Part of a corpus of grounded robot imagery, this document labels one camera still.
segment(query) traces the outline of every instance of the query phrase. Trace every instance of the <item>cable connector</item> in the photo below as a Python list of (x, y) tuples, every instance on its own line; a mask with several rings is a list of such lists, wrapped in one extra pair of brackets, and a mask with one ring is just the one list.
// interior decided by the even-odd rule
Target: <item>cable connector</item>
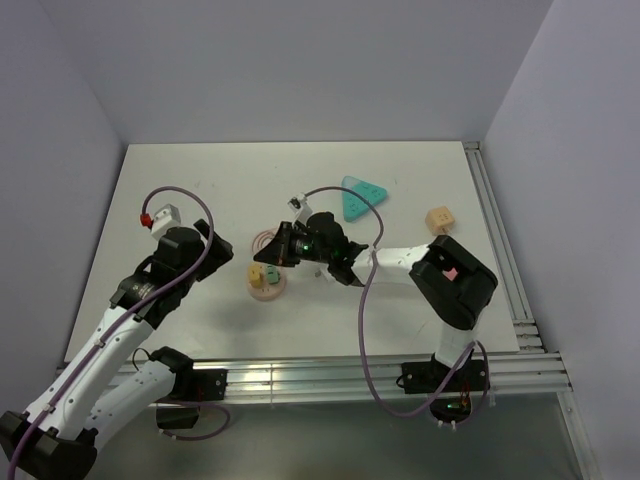
[(148, 213), (140, 214), (140, 224), (143, 227), (147, 227), (149, 230), (151, 230), (151, 227), (153, 227), (153, 219), (151, 218), (151, 215), (149, 215)]

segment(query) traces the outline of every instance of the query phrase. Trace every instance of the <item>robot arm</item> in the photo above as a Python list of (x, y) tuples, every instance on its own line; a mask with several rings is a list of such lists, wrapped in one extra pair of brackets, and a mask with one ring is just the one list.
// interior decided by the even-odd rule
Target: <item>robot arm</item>
[[(124, 425), (160, 398), (188, 399), (193, 361), (164, 347), (127, 382), (100, 398), (120, 366), (178, 308), (196, 281), (233, 258), (232, 247), (211, 232), (204, 220), (182, 227), (175, 207), (164, 207), (149, 225), (158, 247), (133, 275), (120, 282), (91, 338), (56, 381), (24, 413), (0, 418), (0, 444), (12, 458), (23, 437), (18, 466), (38, 479), (82, 479), (98, 451)], [(130, 309), (184, 275), (211, 246), (200, 265), (183, 281), (148, 301), (124, 321)], [(111, 335), (105, 339), (105, 332)]]
[[(273, 240), (254, 260), (293, 267), (302, 260), (326, 265), (329, 276), (343, 285), (362, 287), (373, 268), (373, 249), (350, 241), (332, 213), (313, 213), (306, 197), (289, 202), (295, 222), (282, 222)], [(498, 279), (452, 237), (438, 236), (431, 244), (376, 251), (374, 283), (411, 284), (418, 287), (443, 321), (435, 360), (446, 372), (470, 342), (478, 319), (498, 285)]]

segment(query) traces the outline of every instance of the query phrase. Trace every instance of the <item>purple cable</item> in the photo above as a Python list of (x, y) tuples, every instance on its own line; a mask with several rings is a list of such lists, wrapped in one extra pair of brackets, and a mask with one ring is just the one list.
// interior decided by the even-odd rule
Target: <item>purple cable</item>
[[(167, 283), (166, 285), (160, 287), (158, 290), (156, 290), (155, 292), (153, 292), (151, 295), (149, 295), (148, 297), (144, 298), (143, 300), (140, 300), (133, 307), (131, 307), (129, 310), (124, 312), (120, 317), (118, 317), (118, 319), (113, 323), (113, 325), (111, 325), (111, 327), (109, 327), (104, 332), (104, 334), (100, 337), (100, 341), (103, 342), (104, 344), (107, 343), (107, 341), (111, 338), (113, 333), (118, 328), (120, 328), (120, 326), (122, 326), (122, 324), (124, 322), (126, 322), (127, 319), (132, 314), (134, 314), (135, 312), (137, 312), (142, 307), (147, 305), (149, 302), (152, 302), (153, 300), (155, 300), (159, 296), (164, 295), (168, 290), (171, 290), (173, 287), (175, 287), (180, 282), (182, 282), (183, 280), (188, 278), (191, 274), (193, 274), (193, 272), (200, 266), (200, 264), (207, 257), (207, 255), (209, 253), (209, 250), (211, 249), (211, 244), (213, 242), (213, 216), (211, 215), (211, 211), (209, 210), (207, 205), (200, 199), (200, 197), (198, 197), (194, 193), (191, 193), (190, 191), (185, 190), (184, 188), (180, 188), (180, 187), (166, 186), (166, 187), (156, 188), (151, 193), (149, 193), (149, 195), (147, 195), (147, 198), (144, 199), (144, 202), (142, 203), (142, 213), (143, 214), (147, 213), (147, 206), (149, 205), (149, 201), (154, 196), (156, 196), (158, 193), (167, 192), (167, 191), (173, 191), (173, 192), (182, 193), (182, 194), (192, 198), (193, 200), (195, 200), (195, 202), (198, 203), (198, 205), (200, 205), (200, 207), (202, 207), (202, 209), (204, 210), (204, 213), (205, 213), (205, 215), (207, 217), (207, 220), (209, 222), (209, 226), (210, 226), (209, 237), (207, 238), (207, 244), (204, 247), (204, 250), (203, 250), (202, 254), (200, 255), (200, 257), (198, 257), (198, 259), (194, 262), (194, 264), (191, 265), (191, 267), (189, 267), (189, 269), (186, 270), (182, 275), (180, 275), (176, 279), (172, 280), (171, 282)], [(82, 371), (86, 368), (86, 366), (89, 364), (89, 362), (91, 362), (91, 360), (93, 360), (93, 357), (95, 357), (96, 354), (100, 350), (101, 350), (100, 347), (94, 345), (87, 352), (87, 354), (84, 356), (84, 358), (78, 363), (78, 365), (73, 370), (73, 372), (71, 372), (69, 377), (60, 386), (58, 391), (51, 397), (51, 400), (49, 400), (49, 406), (52, 409), (58, 404), (58, 402), (64, 396), (64, 394), (67, 393), (67, 391), (69, 390), (69, 388), (71, 387), (73, 382), (76, 381), (78, 376), (82, 373)], [(8, 480), (15, 480), (16, 469), (18, 468), (18, 459), (20, 458), (20, 455), (22, 455), (22, 452), (24, 451), (25, 445), (27, 444), (27, 442), (31, 438), (31, 435), (33, 435), (33, 433), (36, 431), (36, 429), (44, 421), (44, 419), (46, 418), (48, 413), (49, 412), (47, 412), (47, 411), (42, 411), (35, 418), (33, 423), (29, 426), (27, 431), (24, 433), (24, 435), (22, 436), (22, 438), (18, 442), (18, 445), (16, 446), (16, 449), (13, 452), (13, 455), (11, 456), (11, 462), (9, 463), (9, 470), (7, 472), (7, 479)]]
[(440, 385), (438, 386), (436, 391), (433, 392), (433, 394), (431, 396), (429, 396), (429, 398), (427, 398), (427, 400), (421, 406), (416, 408), (415, 410), (412, 410), (410, 412), (398, 412), (397, 410), (394, 410), (393, 408), (391, 408), (391, 406), (389, 404), (387, 404), (382, 398), (380, 398), (380, 395), (378, 394), (378, 391), (376, 390), (376, 387), (373, 384), (373, 378), (371, 376), (371, 370), (369, 368), (369, 362), (367, 360), (367, 352), (366, 352), (366, 349), (365, 349), (365, 343), (364, 343), (364, 307), (365, 307), (365, 304), (367, 302), (367, 295), (369, 293), (369, 290), (371, 289), (371, 285), (373, 284), (373, 278), (374, 278), (374, 276), (376, 274), (376, 271), (378, 270), (378, 265), (379, 264), (378, 264), (378, 257), (377, 257), (377, 254), (376, 254), (376, 249), (378, 247), (378, 244), (380, 243), (380, 240), (382, 239), (382, 235), (384, 234), (384, 223), (382, 222), (382, 217), (380, 216), (380, 214), (378, 213), (376, 208), (366, 198), (364, 198), (359, 193), (354, 192), (353, 190), (350, 190), (348, 188), (337, 187), (337, 186), (320, 187), (320, 188), (316, 188), (315, 190), (311, 190), (310, 192), (307, 192), (305, 195), (307, 197), (310, 197), (311, 195), (315, 195), (316, 193), (326, 192), (326, 191), (329, 191), (329, 190), (337, 190), (337, 191), (347, 192), (347, 193), (350, 193), (351, 195), (355, 196), (359, 200), (361, 200), (367, 207), (369, 207), (369, 210), (371, 210), (374, 213), (374, 215), (378, 219), (378, 224), (380, 225), (380, 232), (378, 233), (378, 236), (376, 237), (376, 239), (373, 241), (373, 244), (372, 244), (373, 250), (371, 252), (371, 260), (372, 260), (373, 266), (371, 268), (371, 273), (369, 274), (369, 277), (367, 278), (367, 281), (366, 281), (366, 283), (364, 285), (364, 289), (362, 290), (362, 295), (360, 296), (360, 305), (358, 307), (358, 344), (359, 344), (359, 347), (360, 347), (360, 361), (362, 363), (362, 370), (364, 371), (364, 378), (365, 378), (365, 380), (367, 382), (367, 386), (369, 387), (369, 392), (371, 392), (371, 395), (373, 396), (373, 398), (376, 401), (376, 403), (378, 405), (380, 405), (387, 413), (393, 415), (394, 417), (399, 417), (399, 418), (415, 417), (416, 415), (421, 414), (427, 408), (429, 408), (429, 406), (431, 406), (431, 404), (438, 398), (438, 396), (442, 393), (442, 391), (445, 389), (445, 387), (449, 383), (449, 380), (451, 380), (451, 378), (455, 374), (455, 372), (458, 369), (458, 367), (460, 366), (460, 364), (469, 356), (469, 354), (473, 350), (474, 344), (477, 343), (480, 346), (480, 349), (482, 350), (482, 354), (484, 356), (485, 379), (486, 380), (485, 380), (485, 388), (484, 388), (484, 391), (482, 392), (482, 399), (480, 400), (480, 405), (478, 406), (477, 409), (474, 409), (471, 412), (469, 417), (467, 417), (464, 420), (464, 422), (468, 421), (474, 415), (474, 413), (477, 412), (482, 407), (482, 405), (484, 404), (485, 397), (487, 396), (487, 392), (488, 392), (488, 389), (489, 389), (489, 359), (487, 357), (487, 351), (485, 350), (484, 346), (480, 342), (471, 342), (471, 343), (469, 343), (469, 345), (467, 345), (467, 347), (462, 352), (460, 357), (458, 357), (458, 360), (456, 360), (456, 362), (453, 364), (453, 366), (451, 367), (451, 369), (449, 370), (447, 375), (444, 377), (444, 379), (442, 380), (442, 382), (440, 383)]
[(218, 405), (216, 403), (213, 402), (182, 402), (182, 401), (175, 401), (175, 402), (166, 402), (169, 403), (171, 405), (180, 405), (182, 407), (198, 407), (198, 408), (210, 408), (213, 410), (219, 410), (222, 413), (224, 413), (225, 415), (225, 420), (224, 423), (222, 424), (221, 427), (217, 428), (216, 430), (214, 430), (211, 433), (207, 433), (206, 435), (199, 435), (199, 436), (194, 436), (194, 437), (186, 437), (183, 435), (176, 435), (175, 433), (172, 432), (168, 432), (166, 430), (162, 430), (162, 434), (170, 437), (172, 439), (175, 440), (179, 440), (181, 442), (199, 442), (201, 440), (209, 440), (210, 438), (215, 437), (216, 435), (219, 435), (220, 433), (222, 433), (224, 431), (225, 428), (227, 428), (229, 426), (229, 422), (231, 421), (231, 412), (223, 407), (222, 405)]

